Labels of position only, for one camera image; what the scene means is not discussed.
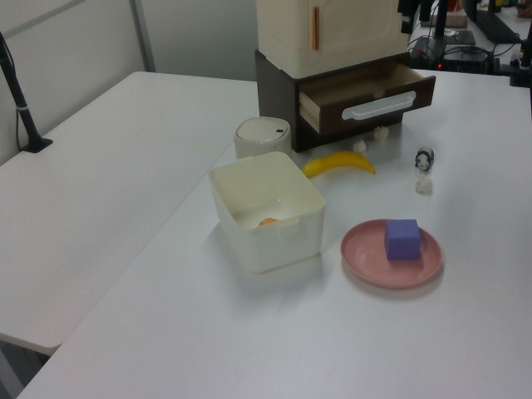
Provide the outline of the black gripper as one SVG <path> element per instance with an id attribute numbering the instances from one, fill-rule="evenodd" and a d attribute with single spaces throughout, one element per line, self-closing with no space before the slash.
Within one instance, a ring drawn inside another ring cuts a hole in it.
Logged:
<path id="1" fill-rule="evenodd" d="M 432 0 L 399 0 L 398 9 L 401 14 L 401 33 L 411 35 L 414 29 L 416 10 L 420 8 L 419 20 L 429 22 L 431 20 Z"/>

